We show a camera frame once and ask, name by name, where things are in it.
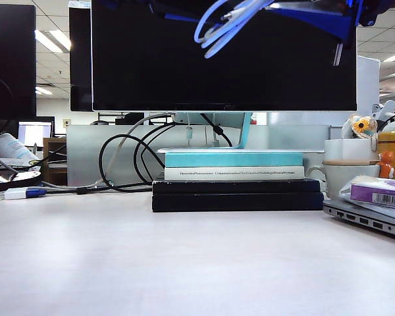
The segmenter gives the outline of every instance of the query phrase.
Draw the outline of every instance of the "white desk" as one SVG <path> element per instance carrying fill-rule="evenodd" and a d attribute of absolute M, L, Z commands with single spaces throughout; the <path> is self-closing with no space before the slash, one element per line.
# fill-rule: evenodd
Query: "white desk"
<path fill-rule="evenodd" d="M 395 239 L 320 211 L 0 201 L 0 316 L 395 315 Z"/>

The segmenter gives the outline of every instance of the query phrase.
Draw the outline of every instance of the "ceiling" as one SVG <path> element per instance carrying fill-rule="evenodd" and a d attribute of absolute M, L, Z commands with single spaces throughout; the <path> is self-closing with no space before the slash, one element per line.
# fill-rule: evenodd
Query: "ceiling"
<path fill-rule="evenodd" d="M 35 5 L 38 30 L 61 30 L 69 37 L 68 0 L 0 0 L 0 3 Z M 359 55 L 381 61 L 395 55 L 395 9 L 378 16 L 373 27 L 357 28 Z M 381 77 L 395 73 L 395 63 L 382 63 Z M 47 88 L 53 95 L 37 95 L 68 99 L 70 95 L 70 71 L 68 53 L 51 53 L 37 42 L 37 83 L 52 84 Z"/>

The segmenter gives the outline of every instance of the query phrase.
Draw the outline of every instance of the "teal book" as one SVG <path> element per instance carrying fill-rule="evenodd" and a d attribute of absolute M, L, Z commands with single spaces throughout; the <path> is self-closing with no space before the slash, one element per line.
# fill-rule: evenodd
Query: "teal book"
<path fill-rule="evenodd" d="M 303 153 L 294 151 L 169 151 L 166 168 L 302 166 Z"/>

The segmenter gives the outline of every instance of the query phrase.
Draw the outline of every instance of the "laptop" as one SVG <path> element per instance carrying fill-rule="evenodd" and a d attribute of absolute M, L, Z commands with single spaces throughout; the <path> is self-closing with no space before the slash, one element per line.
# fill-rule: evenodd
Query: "laptop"
<path fill-rule="evenodd" d="M 388 209 L 386 214 L 378 213 L 343 199 L 333 199 L 323 202 L 323 211 L 339 219 L 395 235 L 395 209 Z"/>

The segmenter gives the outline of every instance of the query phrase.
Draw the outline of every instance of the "wall outlet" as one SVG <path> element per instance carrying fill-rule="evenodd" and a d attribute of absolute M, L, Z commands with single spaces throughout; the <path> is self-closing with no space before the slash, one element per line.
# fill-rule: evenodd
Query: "wall outlet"
<path fill-rule="evenodd" d="M 67 126 L 72 124 L 72 120 L 70 120 L 69 118 L 64 118 L 63 119 L 63 127 L 66 128 Z"/>

